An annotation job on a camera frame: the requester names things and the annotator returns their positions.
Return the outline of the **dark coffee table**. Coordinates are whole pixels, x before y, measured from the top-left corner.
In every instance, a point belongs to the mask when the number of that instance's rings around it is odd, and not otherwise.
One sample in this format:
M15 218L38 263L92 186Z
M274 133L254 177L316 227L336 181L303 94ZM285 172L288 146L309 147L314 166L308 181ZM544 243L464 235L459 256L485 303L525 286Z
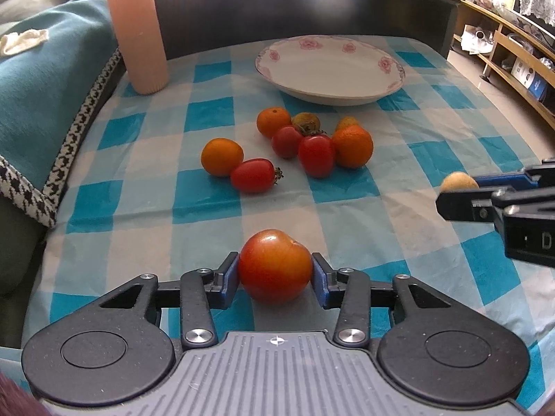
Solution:
M447 55L461 0L155 0L169 59L301 35L414 38Z

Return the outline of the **pink ribbed cylinder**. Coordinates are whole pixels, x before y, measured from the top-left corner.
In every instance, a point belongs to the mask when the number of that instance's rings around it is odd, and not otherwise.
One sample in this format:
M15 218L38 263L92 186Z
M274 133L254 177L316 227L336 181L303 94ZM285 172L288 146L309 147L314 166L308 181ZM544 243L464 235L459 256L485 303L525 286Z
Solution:
M168 62L154 0L107 0L129 80L141 95L163 89Z

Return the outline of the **wooden tv shelf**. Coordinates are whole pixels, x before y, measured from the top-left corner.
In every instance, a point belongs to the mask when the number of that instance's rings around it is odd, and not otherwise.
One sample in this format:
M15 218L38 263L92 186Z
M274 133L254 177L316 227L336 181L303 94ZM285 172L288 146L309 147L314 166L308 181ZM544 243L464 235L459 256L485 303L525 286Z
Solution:
M554 126L554 39L508 11L505 16L464 0L457 9L452 46L484 64L480 78L498 77Z

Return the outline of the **small yellow-green fruit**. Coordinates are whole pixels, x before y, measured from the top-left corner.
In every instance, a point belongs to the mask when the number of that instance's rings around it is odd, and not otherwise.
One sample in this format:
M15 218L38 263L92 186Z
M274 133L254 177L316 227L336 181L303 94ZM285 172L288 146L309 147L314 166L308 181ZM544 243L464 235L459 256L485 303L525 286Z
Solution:
M443 179L439 187L439 192L471 190L478 188L479 184L472 176L469 176L467 173L457 171L450 173L445 177L445 179Z

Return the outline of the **orange tangerine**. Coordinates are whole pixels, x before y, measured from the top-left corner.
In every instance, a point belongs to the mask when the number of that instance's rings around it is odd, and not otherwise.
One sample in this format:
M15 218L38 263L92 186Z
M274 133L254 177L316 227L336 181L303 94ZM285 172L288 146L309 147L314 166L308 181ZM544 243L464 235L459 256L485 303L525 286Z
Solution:
M336 163L344 168L364 166L374 153L374 140L370 133L358 125L335 131L332 135Z
M278 130L291 125L292 118L283 107L269 107L259 112L256 124L259 133L271 139Z
M229 176L244 160L243 148L234 140L214 138L201 151L200 162L213 176Z

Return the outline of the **blue checkered tablecloth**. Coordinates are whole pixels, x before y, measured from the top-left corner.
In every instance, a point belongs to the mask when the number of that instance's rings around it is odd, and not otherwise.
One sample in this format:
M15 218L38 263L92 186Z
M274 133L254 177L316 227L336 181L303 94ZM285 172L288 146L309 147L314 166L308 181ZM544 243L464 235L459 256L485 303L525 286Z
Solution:
M93 121L67 182L25 318L25 337L145 272L163 281L214 268L255 233L282 230L335 268L377 281L406 273L514 331L531 370L518 401L539 408L554 392L554 272L505 257L490 224L451 224L436 212L445 176L512 172L538 162L500 111L428 46L373 44L403 66L395 94L332 108L277 91L256 72L256 42L192 54L144 97L120 81ZM353 116L374 139L357 170L307 176L257 130L259 112L311 112L326 132ZM244 160L267 159L283 178L240 192L200 162L214 138Z

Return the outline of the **white floral plate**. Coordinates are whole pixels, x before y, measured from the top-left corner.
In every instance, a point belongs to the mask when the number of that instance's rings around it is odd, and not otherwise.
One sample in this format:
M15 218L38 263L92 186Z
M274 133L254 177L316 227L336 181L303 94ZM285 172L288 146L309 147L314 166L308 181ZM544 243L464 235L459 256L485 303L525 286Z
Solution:
M403 66L374 45L351 38L309 35L276 41L260 51L257 72L304 102L360 106L403 86Z

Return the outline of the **yellowish small fruit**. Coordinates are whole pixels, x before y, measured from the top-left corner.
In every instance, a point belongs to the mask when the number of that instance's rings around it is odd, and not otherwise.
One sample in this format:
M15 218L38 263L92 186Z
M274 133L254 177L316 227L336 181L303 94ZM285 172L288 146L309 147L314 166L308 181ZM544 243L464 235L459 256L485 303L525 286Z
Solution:
M341 131L351 126L358 126L359 122L353 116L345 116L338 122L335 131Z

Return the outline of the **red cherry tomato with stem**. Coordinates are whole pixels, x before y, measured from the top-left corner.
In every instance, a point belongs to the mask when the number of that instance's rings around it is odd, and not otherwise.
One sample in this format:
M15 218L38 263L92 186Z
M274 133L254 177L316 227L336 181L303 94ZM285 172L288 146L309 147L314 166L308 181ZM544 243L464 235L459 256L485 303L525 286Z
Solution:
M282 178L281 169L263 158L245 161L230 174L231 185L247 193L267 192Z

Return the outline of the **teal houndstooth-trimmed blanket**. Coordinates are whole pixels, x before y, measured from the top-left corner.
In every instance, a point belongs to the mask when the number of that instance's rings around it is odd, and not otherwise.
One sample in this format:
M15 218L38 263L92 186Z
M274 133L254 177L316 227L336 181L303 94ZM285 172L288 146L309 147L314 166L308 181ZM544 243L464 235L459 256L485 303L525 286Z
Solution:
M75 0L12 32L48 39L1 60L1 195L46 227L100 96L121 56L106 0Z

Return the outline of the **white cloth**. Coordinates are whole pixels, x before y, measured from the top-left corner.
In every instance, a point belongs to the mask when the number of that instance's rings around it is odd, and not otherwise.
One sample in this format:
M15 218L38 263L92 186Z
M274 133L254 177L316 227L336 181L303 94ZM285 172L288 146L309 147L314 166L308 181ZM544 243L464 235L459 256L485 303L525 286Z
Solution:
M29 29L23 33L12 32L2 36L0 41L1 57L12 57L31 50L49 41L47 29Z

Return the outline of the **large red-orange tomato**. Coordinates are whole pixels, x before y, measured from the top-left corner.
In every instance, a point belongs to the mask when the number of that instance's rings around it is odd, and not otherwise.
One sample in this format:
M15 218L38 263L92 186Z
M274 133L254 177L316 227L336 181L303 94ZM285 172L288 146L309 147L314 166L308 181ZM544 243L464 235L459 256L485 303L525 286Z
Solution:
M296 298L312 277L309 250L288 234L266 229L253 235L239 254L238 273L256 302L284 304Z

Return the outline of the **brownish green fruit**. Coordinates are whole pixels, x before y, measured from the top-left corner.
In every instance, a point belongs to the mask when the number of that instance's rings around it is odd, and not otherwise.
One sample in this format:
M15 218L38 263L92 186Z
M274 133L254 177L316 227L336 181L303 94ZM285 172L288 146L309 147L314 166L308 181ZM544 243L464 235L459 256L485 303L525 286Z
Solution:
M310 112L299 113L292 117L292 125L303 136L323 133L321 121L317 115Z

